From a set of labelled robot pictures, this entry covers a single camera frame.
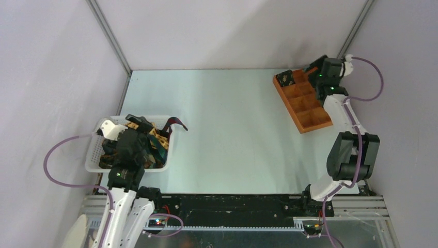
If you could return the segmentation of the orange compartment tray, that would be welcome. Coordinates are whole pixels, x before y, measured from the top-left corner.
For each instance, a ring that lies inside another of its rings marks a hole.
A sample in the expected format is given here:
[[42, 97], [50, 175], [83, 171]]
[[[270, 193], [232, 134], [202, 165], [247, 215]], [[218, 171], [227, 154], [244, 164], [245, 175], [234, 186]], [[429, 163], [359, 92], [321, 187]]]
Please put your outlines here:
[[328, 113], [316, 99], [316, 92], [303, 69], [292, 70], [295, 84], [281, 87], [275, 76], [273, 84], [300, 134], [333, 125]]

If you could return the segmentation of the white plastic mesh basket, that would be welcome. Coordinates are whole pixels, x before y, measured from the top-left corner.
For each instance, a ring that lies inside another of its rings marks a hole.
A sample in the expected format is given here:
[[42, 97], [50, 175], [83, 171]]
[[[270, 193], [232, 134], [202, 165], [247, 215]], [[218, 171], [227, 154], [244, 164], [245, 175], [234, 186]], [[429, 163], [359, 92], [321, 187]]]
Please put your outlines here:
[[[169, 115], [144, 115], [144, 117], [149, 121], [153, 122], [157, 128], [162, 129], [164, 128], [165, 124], [167, 123], [168, 119], [171, 118]], [[114, 124], [120, 124], [125, 125], [128, 121], [126, 120], [126, 115], [118, 115], [118, 116], [109, 116], [109, 117], [103, 117], [101, 118], [97, 124], [96, 124], [96, 130], [100, 127], [100, 124], [106, 120], [111, 119]], [[167, 170], [170, 165], [174, 161], [174, 151], [176, 146], [175, 138], [180, 133], [181, 128], [177, 128], [176, 125], [170, 126], [173, 130], [170, 140], [169, 140], [169, 149], [168, 149], [168, 155], [167, 155], [167, 161], [163, 165], [162, 168], [148, 168], [145, 169], [146, 173], [159, 173]], [[102, 142], [104, 141], [104, 137], [102, 136], [94, 136], [91, 138], [91, 141], [89, 143], [87, 155], [86, 155], [86, 161], [85, 161], [85, 168], [87, 171], [92, 173], [109, 173], [110, 169], [103, 169], [99, 166], [100, 158], [102, 155], [104, 155], [104, 150], [102, 148]]]

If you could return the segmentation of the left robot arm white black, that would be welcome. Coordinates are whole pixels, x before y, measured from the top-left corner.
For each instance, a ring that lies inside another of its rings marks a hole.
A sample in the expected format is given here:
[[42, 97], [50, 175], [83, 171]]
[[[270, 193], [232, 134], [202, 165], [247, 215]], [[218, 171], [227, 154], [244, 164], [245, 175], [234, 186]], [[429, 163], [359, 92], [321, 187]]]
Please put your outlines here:
[[107, 200], [92, 247], [134, 247], [146, 222], [161, 213], [158, 188], [139, 185], [145, 170], [146, 135], [127, 127], [120, 131], [100, 128], [98, 134], [114, 144], [115, 157], [105, 189]]

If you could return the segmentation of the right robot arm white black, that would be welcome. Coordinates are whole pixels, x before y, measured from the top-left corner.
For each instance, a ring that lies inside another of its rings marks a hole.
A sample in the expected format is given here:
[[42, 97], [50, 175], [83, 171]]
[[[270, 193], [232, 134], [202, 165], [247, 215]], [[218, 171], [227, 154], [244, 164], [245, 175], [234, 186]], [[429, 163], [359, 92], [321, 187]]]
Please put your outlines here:
[[353, 72], [355, 57], [321, 56], [304, 69], [318, 100], [328, 113], [338, 135], [326, 160], [327, 173], [306, 187], [300, 202], [301, 211], [313, 216], [324, 209], [335, 194], [351, 189], [359, 181], [371, 177], [380, 146], [380, 138], [369, 133], [360, 123], [351, 101], [373, 101], [377, 97], [349, 95], [341, 80]]

